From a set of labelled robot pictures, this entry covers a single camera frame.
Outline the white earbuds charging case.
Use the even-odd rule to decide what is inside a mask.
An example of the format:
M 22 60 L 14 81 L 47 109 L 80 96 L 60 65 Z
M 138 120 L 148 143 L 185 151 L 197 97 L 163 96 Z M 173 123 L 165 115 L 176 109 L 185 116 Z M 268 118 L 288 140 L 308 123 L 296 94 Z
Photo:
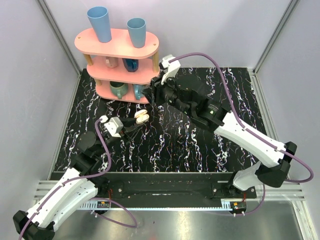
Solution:
M 138 124 L 143 124 L 147 122 L 150 116 L 146 109 L 141 109 L 134 114 L 134 118 L 135 118 L 135 123 L 138 125 Z

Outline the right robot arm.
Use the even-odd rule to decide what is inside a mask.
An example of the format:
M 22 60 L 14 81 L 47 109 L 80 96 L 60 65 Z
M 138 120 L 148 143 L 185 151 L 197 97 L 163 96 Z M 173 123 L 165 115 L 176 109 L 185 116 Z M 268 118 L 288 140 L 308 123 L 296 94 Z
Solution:
M 297 150 L 293 142 L 282 143 L 237 120 L 227 104 L 198 93 L 187 84 L 169 78 L 165 83 L 154 77 L 142 90 L 149 103 L 168 104 L 187 115 L 198 128 L 229 139 L 253 154 L 259 163 L 233 173 L 227 185 L 228 195 L 239 198 L 249 188 L 265 184 L 279 188 L 286 181 L 292 156 Z

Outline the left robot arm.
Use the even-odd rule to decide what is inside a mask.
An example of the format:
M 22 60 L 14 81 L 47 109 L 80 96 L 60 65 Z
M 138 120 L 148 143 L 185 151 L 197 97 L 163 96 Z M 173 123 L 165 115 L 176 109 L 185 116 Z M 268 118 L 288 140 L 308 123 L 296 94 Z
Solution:
M 60 225 L 89 201 L 98 201 L 95 208 L 89 207 L 95 215 L 110 206 L 113 190 L 104 177 L 112 165 L 108 148 L 120 140 L 129 141 L 149 117 L 141 111 L 131 118 L 101 116 L 94 124 L 94 132 L 80 136 L 79 154 L 58 183 L 33 207 L 13 216 L 19 239 L 53 239 Z

